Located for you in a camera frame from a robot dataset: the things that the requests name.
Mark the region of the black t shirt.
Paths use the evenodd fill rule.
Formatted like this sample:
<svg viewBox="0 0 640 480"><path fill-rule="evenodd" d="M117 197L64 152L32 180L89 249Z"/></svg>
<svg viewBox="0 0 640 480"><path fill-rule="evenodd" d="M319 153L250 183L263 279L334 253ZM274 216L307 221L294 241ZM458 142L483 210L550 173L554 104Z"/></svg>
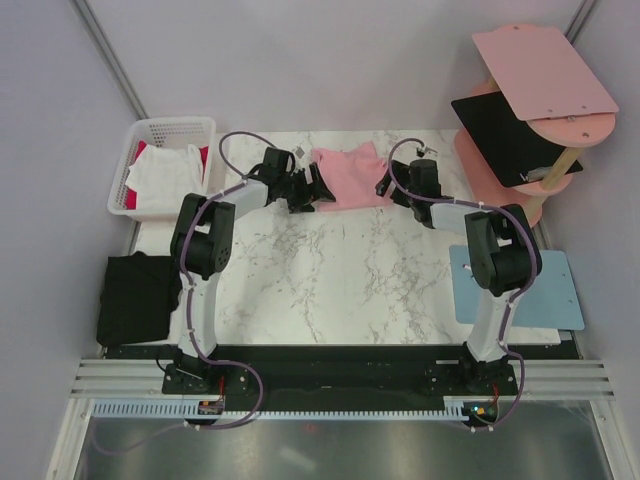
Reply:
<svg viewBox="0 0 640 480"><path fill-rule="evenodd" d="M108 259L96 341L103 347L166 340L182 282L170 256L136 252Z"/></svg>

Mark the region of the pink t shirt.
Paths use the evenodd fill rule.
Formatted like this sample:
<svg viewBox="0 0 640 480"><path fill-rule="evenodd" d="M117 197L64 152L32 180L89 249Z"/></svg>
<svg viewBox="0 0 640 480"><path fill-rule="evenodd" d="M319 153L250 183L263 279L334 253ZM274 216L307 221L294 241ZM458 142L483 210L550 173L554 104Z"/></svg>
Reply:
<svg viewBox="0 0 640 480"><path fill-rule="evenodd" d="M372 141L351 151L333 151L315 148L311 160L334 195L334 202L319 202L319 212L335 212L362 208L383 207L392 204L389 195L376 194L376 185L387 171L386 161L378 156Z"/></svg>

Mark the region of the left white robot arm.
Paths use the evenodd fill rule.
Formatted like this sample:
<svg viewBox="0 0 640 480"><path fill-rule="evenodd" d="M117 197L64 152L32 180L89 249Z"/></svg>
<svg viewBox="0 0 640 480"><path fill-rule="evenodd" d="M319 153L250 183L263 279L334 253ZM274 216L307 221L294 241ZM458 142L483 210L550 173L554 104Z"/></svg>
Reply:
<svg viewBox="0 0 640 480"><path fill-rule="evenodd" d="M220 277L232 253L235 222L283 199L291 213L336 201L315 164L296 167L294 155L268 147L263 160L238 184L211 197L187 195L174 228L170 253L184 276L186 326L174 360L165 370L165 394L209 393L236 361L212 360L218 346L215 317Z"/></svg>

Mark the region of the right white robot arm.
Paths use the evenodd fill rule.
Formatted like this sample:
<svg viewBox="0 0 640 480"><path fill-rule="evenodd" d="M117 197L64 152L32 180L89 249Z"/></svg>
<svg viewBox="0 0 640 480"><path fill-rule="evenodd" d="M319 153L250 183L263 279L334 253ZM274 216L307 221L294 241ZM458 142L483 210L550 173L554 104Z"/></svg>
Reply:
<svg viewBox="0 0 640 480"><path fill-rule="evenodd" d="M376 185L380 197L412 211L422 226L466 236L472 279L481 289L476 320L463 344L458 381L477 394L510 374L508 334L520 298L542 269L541 255L522 207L487 207L441 194L436 162L396 160Z"/></svg>

